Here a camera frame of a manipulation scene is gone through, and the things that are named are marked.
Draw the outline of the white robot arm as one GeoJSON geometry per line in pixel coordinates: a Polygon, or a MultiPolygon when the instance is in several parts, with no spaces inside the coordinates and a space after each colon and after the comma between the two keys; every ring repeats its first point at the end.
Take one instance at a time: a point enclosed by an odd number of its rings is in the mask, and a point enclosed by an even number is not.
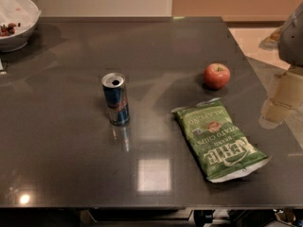
{"type": "Polygon", "coordinates": [[[277,76],[263,103],[258,122],[265,129],[280,125],[303,102],[303,3],[284,22],[277,48],[290,67],[277,76]]]}

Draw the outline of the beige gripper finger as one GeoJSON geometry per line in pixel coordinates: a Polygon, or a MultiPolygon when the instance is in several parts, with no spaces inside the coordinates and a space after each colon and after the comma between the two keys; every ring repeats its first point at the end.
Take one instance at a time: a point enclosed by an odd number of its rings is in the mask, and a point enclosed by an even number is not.
{"type": "Polygon", "coordinates": [[[303,67],[291,66],[279,78],[272,100],[291,109],[303,102],[303,67]]]}
{"type": "Polygon", "coordinates": [[[260,110],[258,123],[264,129],[274,129],[281,125],[291,112],[292,110],[290,108],[275,104],[272,100],[267,98],[260,110]]]}

